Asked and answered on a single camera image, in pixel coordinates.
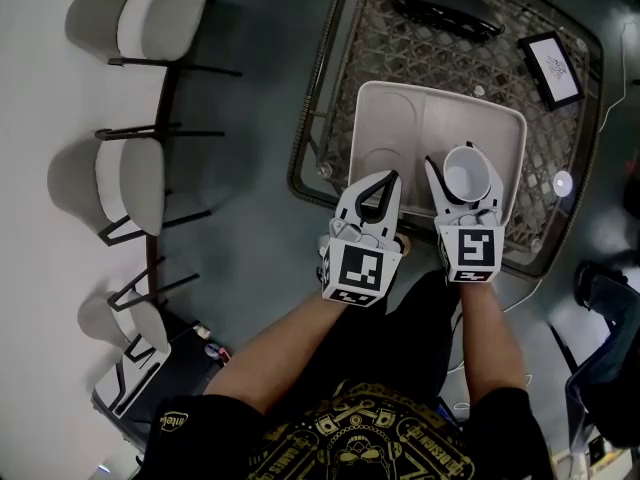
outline white wall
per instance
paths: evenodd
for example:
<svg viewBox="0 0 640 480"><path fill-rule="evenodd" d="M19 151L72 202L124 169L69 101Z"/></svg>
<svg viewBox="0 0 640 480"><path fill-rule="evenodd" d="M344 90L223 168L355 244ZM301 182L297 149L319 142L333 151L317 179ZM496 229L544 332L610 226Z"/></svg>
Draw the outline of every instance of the white wall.
<svg viewBox="0 0 640 480"><path fill-rule="evenodd" d="M47 169L92 130L154 121L162 68L109 67L67 42L72 0L0 0L0 476L87 479L121 437L90 403L113 351L79 305L144 265L58 210Z"/></svg>

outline glass table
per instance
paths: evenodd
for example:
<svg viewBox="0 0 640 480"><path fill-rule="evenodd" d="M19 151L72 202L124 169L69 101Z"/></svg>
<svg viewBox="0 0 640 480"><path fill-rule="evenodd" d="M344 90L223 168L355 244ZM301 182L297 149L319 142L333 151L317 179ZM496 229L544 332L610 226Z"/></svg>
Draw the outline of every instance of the glass table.
<svg viewBox="0 0 640 480"><path fill-rule="evenodd" d="M304 97L288 184L301 199L333 208L347 186L360 86L370 80L409 83L479 97L521 112L527 144L516 203L505 231L502 269L540 279L560 250L589 179L602 114L602 46L545 0L484 0L504 32L484 43L408 21L390 0L333 0ZM549 111L517 48L520 38L556 31L584 99ZM558 197L553 180L571 176ZM430 217L401 214L399 231L436 242Z"/></svg>

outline framed card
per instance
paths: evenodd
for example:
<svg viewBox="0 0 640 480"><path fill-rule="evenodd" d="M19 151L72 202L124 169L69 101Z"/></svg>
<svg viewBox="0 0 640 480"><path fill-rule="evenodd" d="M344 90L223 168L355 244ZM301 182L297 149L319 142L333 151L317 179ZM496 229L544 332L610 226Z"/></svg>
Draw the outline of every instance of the framed card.
<svg viewBox="0 0 640 480"><path fill-rule="evenodd" d="M549 110L556 110L584 97L580 82L560 37L555 32L525 37L518 41L527 66Z"/></svg>

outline black t-shirt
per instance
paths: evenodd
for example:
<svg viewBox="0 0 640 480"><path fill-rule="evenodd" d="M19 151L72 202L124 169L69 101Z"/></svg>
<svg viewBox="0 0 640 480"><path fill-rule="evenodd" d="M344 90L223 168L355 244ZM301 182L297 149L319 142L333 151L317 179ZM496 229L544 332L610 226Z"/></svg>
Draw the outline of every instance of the black t-shirt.
<svg viewBox="0 0 640 480"><path fill-rule="evenodd" d="M289 423L224 396L164 402L138 478L254 480L554 478L525 391L499 389L464 432L379 384L341 393Z"/></svg>

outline floor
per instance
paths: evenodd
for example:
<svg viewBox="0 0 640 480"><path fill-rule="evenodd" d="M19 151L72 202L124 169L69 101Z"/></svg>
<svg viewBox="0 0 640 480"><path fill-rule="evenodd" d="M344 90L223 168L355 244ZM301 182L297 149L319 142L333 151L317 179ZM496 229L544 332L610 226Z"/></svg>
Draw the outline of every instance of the floor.
<svg viewBox="0 0 640 480"><path fill-rule="evenodd" d="M169 146L169 185L175 192L169 212L212 207L215 215L164 233L161 247L170 258L164 274L202 275L172 297L171 308L201 320L232 348L317 288L315 240L325 232L331 213L294 198L285 173L329 1L216 0L205 12L197 60L242 69L245 76L193 73L179 87L174 117L189 127L223 129L227 135L177 139ZM622 90L620 33L629 19L640 23L637 4L551 1L601 39L606 101L615 101ZM640 75L638 37L629 27L629 78ZM640 117L633 112L638 103L640 89L632 88L611 113L584 202L558 261L534 296L507 316L532 375L534 413L553 452L568 445L564 383L569 371L546 322L561 328L578 360L606 336L602 319L573 302L571 276L582 259L600 260L635 247L637 226L620 201L625 162L638 144L633 135L640 129ZM400 266L390 309L413 281L438 265L433 248L416 245ZM504 307L534 289L508 275L501 275L495 287ZM458 332L451 368L461 359L460 337ZM468 400L462 371L449 375L443 397L452 407ZM464 418L465 410L456 415Z"/></svg>

